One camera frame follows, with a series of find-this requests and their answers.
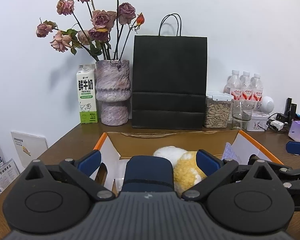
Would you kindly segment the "middle clear water bottle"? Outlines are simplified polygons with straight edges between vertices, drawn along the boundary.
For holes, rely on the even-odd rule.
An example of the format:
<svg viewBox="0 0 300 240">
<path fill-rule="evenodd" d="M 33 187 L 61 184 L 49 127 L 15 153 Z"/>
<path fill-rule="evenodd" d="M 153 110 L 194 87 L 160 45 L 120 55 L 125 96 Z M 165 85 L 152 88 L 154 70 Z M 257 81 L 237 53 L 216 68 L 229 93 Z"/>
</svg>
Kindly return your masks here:
<svg viewBox="0 0 300 240">
<path fill-rule="evenodd" d="M 242 84 L 242 100 L 251 100 L 252 95 L 253 95 L 253 89 L 251 87 L 251 82 L 250 82 L 250 73 L 244 71 L 243 75 L 240 77 L 240 81 Z"/>
</svg>

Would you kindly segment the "green white milk carton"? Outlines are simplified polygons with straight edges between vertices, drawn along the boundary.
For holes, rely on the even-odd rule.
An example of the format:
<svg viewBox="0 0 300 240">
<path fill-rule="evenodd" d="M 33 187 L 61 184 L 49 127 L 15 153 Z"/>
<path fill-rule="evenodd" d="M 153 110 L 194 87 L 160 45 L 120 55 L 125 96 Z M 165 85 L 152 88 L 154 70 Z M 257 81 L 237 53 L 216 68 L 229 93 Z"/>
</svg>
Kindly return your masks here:
<svg viewBox="0 0 300 240">
<path fill-rule="evenodd" d="M 76 79 L 80 121 L 82 124 L 98 123 L 95 64 L 80 65 Z"/>
</svg>

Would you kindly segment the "purple fabric drawstring pouch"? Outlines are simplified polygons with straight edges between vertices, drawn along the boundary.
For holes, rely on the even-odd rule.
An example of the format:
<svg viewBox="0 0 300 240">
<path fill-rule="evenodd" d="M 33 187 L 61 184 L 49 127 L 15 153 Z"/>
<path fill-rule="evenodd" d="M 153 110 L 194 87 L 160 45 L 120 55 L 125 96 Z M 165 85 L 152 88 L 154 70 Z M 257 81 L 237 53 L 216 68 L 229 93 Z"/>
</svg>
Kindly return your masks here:
<svg viewBox="0 0 300 240">
<path fill-rule="evenodd" d="M 240 158 L 234 152 L 232 145 L 229 142 L 225 144 L 224 152 L 222 155 L 222 160 L 226 160 L 226 159 L 232 159 L 237 161 L 238 163 L 241 161 Z"/>
</svg>

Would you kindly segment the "left clear water bottle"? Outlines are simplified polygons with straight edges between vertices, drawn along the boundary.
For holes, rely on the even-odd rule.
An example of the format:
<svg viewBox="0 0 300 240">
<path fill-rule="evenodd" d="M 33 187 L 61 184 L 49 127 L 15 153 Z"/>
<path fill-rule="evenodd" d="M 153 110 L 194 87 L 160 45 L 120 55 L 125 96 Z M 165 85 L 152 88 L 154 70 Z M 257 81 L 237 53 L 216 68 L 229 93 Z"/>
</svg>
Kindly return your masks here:
<svg viewBox="0 0 300 240">
<path fill-rule="evenodd" d="M 241 100 L 242 82 L 239 78 L 238 70 L 232 70 L 232 75 L 227 80 L 227 83 L 224 87 L 224 92 L 232 95 L 234 100 Z"/>
</svg>

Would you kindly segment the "clear water bottle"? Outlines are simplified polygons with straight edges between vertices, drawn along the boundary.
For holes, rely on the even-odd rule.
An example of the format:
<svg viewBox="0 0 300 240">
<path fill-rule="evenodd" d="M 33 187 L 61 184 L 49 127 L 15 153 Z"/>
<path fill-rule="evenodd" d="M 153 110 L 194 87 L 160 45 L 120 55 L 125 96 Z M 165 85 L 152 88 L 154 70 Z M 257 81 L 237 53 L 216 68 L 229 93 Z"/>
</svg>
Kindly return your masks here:
<svg viewBox="0 0 300 240">
<path fill-rule="evenodd" d="M 261 101 L 263 96 L 263 83 L 261 81 L 261 75 L 255 73 L 254 77 L 250 81 L 252 96 L 251 99 L 253 101 Z"/>
<path fill-rule="evenodd" d="M 240 77 L 240 81 L 242 84 L 242 100 L 251 100 L 252 95 L 253 95 L 253 89 L 251 87 L 251 82 L 250 82 L 250 73 L 244 71 L 243 75 Z"/>
<path fill-rule="evenodd" d="M 234 100 L 241 100 L 242 82 L 239 78 L 238 70 L 232 70 L 232 75 L 227 80 L 227 83 L 224 87 L 224 92 L 232 95 Z"/>
</svg>

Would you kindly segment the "white board against wall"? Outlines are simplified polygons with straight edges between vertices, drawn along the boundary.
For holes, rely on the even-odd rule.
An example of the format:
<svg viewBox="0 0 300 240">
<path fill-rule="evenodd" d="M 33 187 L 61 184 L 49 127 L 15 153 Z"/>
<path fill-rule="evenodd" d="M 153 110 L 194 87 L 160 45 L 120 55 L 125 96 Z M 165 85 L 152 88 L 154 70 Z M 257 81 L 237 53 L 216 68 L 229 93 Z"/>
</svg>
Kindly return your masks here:
<svg viewBox="0 0 300 240">
<path fill-rule="evenodd" d="M 48 149 L 44 137 L 20 132 L 11 132 L 11 136 L 20 162 L 24 168 Z"/>
</svg>

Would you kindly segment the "right clear water bottle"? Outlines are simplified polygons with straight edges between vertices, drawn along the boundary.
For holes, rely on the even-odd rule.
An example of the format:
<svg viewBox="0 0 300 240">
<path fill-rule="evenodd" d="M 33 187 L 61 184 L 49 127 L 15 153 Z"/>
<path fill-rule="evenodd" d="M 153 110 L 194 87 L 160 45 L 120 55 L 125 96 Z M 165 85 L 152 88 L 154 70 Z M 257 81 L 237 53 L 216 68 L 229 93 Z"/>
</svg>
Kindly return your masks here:
<svg viewBox="0 0 300 240">
<path fill-rule="evenodd" d="M 251 99 L 253 101 L 261 101 L 263 96 L 263 83 L 261 81 L 261 75 L 255 73 L 254 77 L 250 81 L 252 96 Z"/>
</svg>

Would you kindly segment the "translucent plastic wipes box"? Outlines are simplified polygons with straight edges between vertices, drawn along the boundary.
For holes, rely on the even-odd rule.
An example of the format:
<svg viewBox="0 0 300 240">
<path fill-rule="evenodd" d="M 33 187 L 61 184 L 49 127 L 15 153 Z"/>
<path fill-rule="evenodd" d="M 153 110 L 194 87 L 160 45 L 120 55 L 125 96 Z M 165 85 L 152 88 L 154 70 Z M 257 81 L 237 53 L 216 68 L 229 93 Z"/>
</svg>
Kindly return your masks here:
<svg viewBox="0 0 300 240">
<path fill-rule="evenodd" d="M 114 186 L 116 193 L 120 193 L 122 191 L 124 178 L 115 178 L 114 179 Z"/>
</svg>

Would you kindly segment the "clear container with seeds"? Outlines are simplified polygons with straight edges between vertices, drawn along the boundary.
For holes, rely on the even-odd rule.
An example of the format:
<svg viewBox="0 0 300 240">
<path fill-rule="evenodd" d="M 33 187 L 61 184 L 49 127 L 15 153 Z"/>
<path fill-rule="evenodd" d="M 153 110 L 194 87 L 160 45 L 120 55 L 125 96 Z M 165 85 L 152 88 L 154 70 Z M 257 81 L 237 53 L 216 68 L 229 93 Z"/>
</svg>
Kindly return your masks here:
<svg viewBox="0 0 300 240">
<path fill-rule="evenodd" d="M 207 91 L 204 127 L 226 128 L 233 99 L 228 93 Z"/>
</svg>

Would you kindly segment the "yellow white plush toy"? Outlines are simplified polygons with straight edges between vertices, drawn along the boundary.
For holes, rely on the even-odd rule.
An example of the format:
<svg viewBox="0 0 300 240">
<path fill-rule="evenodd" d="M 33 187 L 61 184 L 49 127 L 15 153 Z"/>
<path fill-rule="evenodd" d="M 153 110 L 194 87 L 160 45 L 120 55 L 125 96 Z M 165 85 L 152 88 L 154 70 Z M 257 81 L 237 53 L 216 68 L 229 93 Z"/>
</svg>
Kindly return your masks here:
<svg viewBox="0 0 300 240">
<path fill-rule="evenodd" d="M 196 155 L 196 151 L 187 151 L 175 146 L 165 146 L 153 153 L 153 156 L 162 157 L 171 162 L 174 172 L 174 188 L 179 196 L 207 177 L 197 166 Z"/>
</svg>

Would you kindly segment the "white charger plug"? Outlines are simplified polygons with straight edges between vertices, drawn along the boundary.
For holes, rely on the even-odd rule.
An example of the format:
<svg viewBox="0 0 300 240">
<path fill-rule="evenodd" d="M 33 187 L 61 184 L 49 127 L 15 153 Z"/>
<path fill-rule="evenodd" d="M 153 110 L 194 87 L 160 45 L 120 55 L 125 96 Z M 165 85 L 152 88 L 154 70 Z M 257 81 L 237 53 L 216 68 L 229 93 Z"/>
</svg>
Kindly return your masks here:
<svg viewBox="0 0 300 240">
<path fill-rule="evenodd" d="M 281 121 L 279 120 L 272 120 L 270 122 L 270 126 L 273 128 L 273 129 L 276 129 L 277 131 L 280 131 L 284 128 L 284 123 L 282 123 Z"/>
</svg>

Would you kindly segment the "dried pink rose bouquet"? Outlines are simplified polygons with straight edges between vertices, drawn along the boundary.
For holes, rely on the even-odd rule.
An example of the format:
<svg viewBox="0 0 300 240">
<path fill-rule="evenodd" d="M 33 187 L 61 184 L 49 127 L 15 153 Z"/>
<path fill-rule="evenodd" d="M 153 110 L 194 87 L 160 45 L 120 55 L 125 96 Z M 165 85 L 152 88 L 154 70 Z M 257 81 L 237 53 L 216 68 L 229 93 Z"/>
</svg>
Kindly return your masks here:
<svg viewBox="0 0 300 240">
<path fill-rule="evenodd" d="M 75 3 L 81 2 L 86 4 L 89 11 L 91 27 L 84 29 L 75 15 Z M 94 0 L 59 0 L 56 5 L 57 14 L 74 17 L 78 26 L 76 30 L 71 27 L 62 30 L 56 22 L 40 21 L 37 25 L 36 36 L 38 38 L 47 37 L 53 33 L 53 39 L 50 46 L 58 51 L 71 51 L 76 55 L 78 49 L 84 49 L 96 61 L 102 56 L 104 60 L 121 60 L 123 52 L 119 52 L 119 43 L 121 40 L 124 27 L 128 27 L 128 34 L 125 42 L 128 41 L 132 31 L 137 32 L 145 23 L 143 13 L 136 13 L 136 9 L 127 2 L 120 3 L 116 0 L 116 9 L 97 10 Z"/>
</svg>

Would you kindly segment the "navy blue zip case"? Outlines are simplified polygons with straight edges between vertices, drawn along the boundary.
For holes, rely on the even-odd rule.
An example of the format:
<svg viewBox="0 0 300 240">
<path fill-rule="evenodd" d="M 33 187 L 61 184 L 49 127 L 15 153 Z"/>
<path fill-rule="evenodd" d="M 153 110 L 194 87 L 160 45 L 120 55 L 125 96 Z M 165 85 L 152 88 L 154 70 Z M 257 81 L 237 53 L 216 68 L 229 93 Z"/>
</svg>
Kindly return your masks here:
<svg viewBox="0 0 300 240">
<path fill-rule="evenodd" d="M 173 166 L 162 157 L 138 155 L 126 165 L 122 192 L 173 192 Z"/>
</svg>

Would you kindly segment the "empty clear glass jar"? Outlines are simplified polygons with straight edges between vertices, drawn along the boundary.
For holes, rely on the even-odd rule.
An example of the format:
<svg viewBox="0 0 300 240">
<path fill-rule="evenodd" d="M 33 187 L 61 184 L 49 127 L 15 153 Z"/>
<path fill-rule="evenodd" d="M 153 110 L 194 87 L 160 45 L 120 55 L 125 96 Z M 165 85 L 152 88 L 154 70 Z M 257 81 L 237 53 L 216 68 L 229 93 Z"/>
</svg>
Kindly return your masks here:
<svg viewBox="0 0 300 240">
<path fill-rule="evenodd" d="M 232 129 L 246 129 L 255 104 L 250 100 L 235 100 L 232 103 Z"/>
</svg>

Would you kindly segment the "black upright device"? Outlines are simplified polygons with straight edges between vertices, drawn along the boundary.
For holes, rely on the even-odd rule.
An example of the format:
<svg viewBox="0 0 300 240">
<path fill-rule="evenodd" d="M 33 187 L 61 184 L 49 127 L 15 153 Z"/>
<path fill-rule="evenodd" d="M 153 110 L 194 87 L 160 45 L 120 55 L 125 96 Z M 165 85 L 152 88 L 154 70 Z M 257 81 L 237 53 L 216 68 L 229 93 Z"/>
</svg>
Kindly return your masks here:
<svg viewBox="0 0 300 240">
<path fill-rule="evenodd" d="M 284 115 L 286 116 L 286 122 L 291 124 L 296 116 L 297 104 L 292 103 L 292 98 L 287 98 Z"/>
</svg>

